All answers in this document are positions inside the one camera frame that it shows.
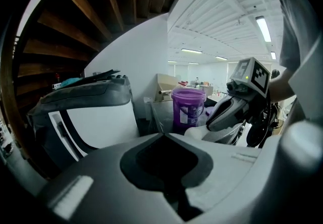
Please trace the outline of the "white black appliance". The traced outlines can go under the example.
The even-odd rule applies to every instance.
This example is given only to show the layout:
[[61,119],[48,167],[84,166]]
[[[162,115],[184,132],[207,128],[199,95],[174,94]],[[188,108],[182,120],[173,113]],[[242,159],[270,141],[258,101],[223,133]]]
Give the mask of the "white black appliance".
[[130,82],[117,70],[52,91],[27,119],[35,141],[60,170],[93,151],[139,137]]

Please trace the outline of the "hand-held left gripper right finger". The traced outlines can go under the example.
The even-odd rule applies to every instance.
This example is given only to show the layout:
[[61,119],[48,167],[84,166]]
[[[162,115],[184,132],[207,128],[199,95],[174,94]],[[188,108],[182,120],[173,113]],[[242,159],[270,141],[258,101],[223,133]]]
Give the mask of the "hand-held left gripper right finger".
[[295,123],[259,150],[168,138],[194,167],[163,224],[323,224],[323,126]]

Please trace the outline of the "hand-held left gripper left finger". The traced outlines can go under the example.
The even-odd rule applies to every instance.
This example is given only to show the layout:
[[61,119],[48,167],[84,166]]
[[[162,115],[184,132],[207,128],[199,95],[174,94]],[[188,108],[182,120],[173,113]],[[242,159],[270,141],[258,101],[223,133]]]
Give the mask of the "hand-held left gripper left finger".
[[93,182],[87,192],[77,189],[73,194],[84,197],[68,224],[181,224],[182,219],[163,193],[138,189],[120,169],[126,151],[158,137],[159,134],[148,135],[91,152],[50,181],[37,198],[53,209],[66,198],[67,187],[78,176],[87,176]]

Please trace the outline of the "person's beige shirt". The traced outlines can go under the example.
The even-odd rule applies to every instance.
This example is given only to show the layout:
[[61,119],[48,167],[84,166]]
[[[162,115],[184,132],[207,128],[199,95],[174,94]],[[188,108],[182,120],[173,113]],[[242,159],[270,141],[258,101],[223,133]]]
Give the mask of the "person's beige shirt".
[[320,35],[323,35],[322,0],[279,0],[283,14],[280,65],[296,72]]

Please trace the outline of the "blue glove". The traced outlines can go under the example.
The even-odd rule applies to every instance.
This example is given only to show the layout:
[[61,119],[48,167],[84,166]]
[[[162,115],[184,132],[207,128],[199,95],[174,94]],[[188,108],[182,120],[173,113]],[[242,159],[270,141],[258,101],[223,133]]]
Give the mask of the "blue glove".
[[82,78],[69,78],[69,79],[67,79],[67,80],[65,80],[65,81],[63,81],[63,82],[61,82],[61,85],[60,85],[60,87],[61,88],[63,88],[63,87],[66,87],[66,86],[68,86],[68,85],[71,85],[71,84],[73,84],[73,83],[75,83],[75,82],[78,82],[78,81],[80,81]]

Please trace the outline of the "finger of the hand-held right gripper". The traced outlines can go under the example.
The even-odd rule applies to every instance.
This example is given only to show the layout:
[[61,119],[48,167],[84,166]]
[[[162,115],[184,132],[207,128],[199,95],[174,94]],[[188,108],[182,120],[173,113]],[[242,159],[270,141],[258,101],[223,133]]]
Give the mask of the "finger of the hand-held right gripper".
[[252,118],[251,106],[242,98],[225,96],[214,106],[207,125],[235,125]]
[[213,110],[209,115],[206,126],[210,131],[220,131],[227,128],[233,128],[235,125],[243,123],[244,120],[245,112],[243,109],[222,112],[217,109]]

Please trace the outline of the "wooden staircase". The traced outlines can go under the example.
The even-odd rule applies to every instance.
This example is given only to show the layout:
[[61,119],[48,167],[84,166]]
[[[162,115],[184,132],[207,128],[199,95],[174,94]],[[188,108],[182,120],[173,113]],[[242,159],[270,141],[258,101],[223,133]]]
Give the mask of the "wooden staircase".
[[0,0],[0,105],[30,160],[47,160],[24,120],[55,80],[79,75],[132,28],[175,0]]

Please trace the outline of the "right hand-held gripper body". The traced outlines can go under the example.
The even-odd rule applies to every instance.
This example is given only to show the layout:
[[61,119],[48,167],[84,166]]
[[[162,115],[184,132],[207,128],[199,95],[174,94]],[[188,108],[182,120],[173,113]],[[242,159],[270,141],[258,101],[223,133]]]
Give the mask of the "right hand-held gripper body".
[[227,83],[227,97],[248,103],[256,99],[264,101],[269,80],[270,72],[256,58],[240,60]]

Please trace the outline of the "large cardboard box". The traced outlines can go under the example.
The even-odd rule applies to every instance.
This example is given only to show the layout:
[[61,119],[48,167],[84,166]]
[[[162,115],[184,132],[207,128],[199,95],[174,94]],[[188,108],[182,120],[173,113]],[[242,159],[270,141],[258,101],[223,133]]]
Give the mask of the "large cardboard box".
[[178,88],[185,88],[184,86],[181,86],[178,84],[180,82],[176,77],[166,75],[166,74],[157,74],[157,89],[156,89],[156,95],[154,101],[164,101],[164,100],[171,100],[171,94],[170,95],[159,95],[160,90],[174,90]]

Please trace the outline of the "purple bowl of white powder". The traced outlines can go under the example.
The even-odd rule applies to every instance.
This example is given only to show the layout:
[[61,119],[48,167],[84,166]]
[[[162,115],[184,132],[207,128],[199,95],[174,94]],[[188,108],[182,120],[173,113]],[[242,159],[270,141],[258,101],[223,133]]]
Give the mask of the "purple bowl of white powder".
[[185,130],[197,127],[204,111],[206,93],[199,89],[178,88],[172,91],[171,98],[175,126]]

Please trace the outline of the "person's right forearm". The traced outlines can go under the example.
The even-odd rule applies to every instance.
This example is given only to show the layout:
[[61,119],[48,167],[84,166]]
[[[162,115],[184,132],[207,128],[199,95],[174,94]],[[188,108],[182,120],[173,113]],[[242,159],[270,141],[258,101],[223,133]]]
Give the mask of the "person's right forearm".
[[270,92],[271,103],[277,103],[295,95],[289,85],[289,80],[293,75],[294,72],[286,69],[282,74],[270,80],[268,90]]

